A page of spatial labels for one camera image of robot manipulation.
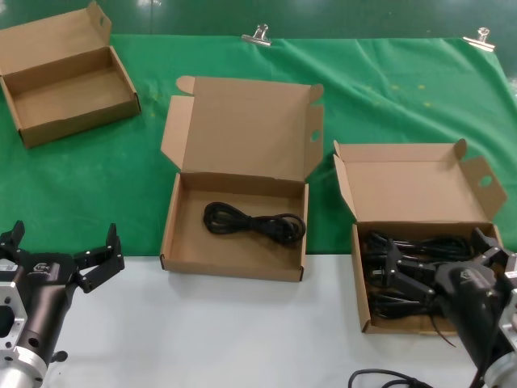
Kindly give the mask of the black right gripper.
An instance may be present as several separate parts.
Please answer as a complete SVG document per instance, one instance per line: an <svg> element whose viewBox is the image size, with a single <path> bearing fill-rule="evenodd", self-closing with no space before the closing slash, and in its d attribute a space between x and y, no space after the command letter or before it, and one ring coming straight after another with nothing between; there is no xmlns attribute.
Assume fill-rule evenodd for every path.
<svg viewBox="0 0 517 388"><path fill-rule="evenodd" d="M435 296L477 367L478 380L512 379L512 268L516 254L475 228L473 261L445 264L436 273L441 248L435 238L380 238L377 287L411 301ZM505 268L497 274L491 268ZM435 277L435 291L432 283Z"/></svg>

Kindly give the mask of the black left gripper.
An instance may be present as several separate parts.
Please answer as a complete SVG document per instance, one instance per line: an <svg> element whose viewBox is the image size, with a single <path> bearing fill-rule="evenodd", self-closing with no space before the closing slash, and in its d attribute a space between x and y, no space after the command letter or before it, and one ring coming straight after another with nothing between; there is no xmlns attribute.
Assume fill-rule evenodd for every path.
<svg viewBox="0 0 517 388"><path fill-rule="evenodd" d="M16 290L27 315L12 346L34 352L44 361L65 361L68 353L57 351L65 316L78 287L90 293L124 270L124 255L116 224L111 223L103 247L72 256L61 253L31 254L19 247L25 234L22 221L1 234L1 259L11 259Z"/></svg>

